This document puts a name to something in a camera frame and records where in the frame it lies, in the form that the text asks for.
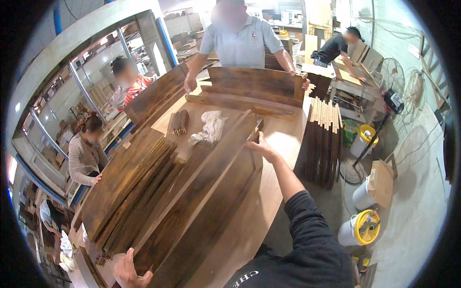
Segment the concrete floor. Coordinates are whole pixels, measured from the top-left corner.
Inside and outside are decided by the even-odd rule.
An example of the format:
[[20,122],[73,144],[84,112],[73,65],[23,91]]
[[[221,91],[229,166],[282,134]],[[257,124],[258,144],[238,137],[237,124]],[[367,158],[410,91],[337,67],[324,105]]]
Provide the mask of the concrete floor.
[[[349,148],[343,147],[342,155],[347,156]],[[367,155],[361,163],[369,172],[371,168],[372,157]],[[315,184],[309,183],[300,179],[304,187],[311,194],[317,208],[325,217],[325,220],[333,235],[338,234],[339,227],[344,222],[348,221],[350,217],[357,214],[357,210],[352,203],[352,194],[358,188],[357,185],[350,185],[344,181],[340,176],[339,181],[336,182],[332,190],[321,188]],[[293,240],[290,235],[289,224],[290,221],[284,211],[285,202],[282,201],[278,212],[272,222],[266,238],[263,243],[274,249],[274,252],[280,256],[284,256],[291,252]],[[347,247],[346,251],[352,252],[358,246]]]

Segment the black shirt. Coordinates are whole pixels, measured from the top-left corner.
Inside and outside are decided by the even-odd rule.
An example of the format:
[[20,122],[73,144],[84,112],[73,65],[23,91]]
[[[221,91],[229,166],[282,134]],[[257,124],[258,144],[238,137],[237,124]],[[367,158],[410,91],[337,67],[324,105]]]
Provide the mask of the black shirt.
[[260,256],[240,268],[224,288],[354,287],[350,256],[330,233],[307,191],[285,204],[293,251],[285,257]]
[[342,34],[335,35],[332,38],[328,39],[328,41],[317,51],[318,57],[320,57],[320,61],[325,64],[330,63],[336,57],[341,54],[341,51],[347,54],[347,44],[343,38]]

